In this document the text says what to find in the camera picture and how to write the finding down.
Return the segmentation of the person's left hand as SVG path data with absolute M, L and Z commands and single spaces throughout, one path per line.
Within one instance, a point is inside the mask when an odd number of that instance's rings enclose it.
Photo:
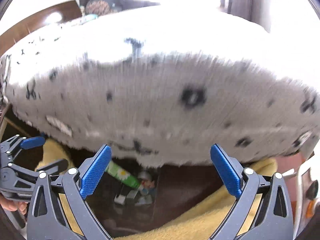
M 8 200 L 4 198 L 2 195 L 0 195 L 0 203 L 1 203 L 1 207 L 3 207 L 3 209 L 6 209 L 8 211 L 11 211 L 11 212 L 20 211 L 20 213 L 23 215 L 27 213 L 27 203 L 25 202 L 15 202 L 12 200 Z

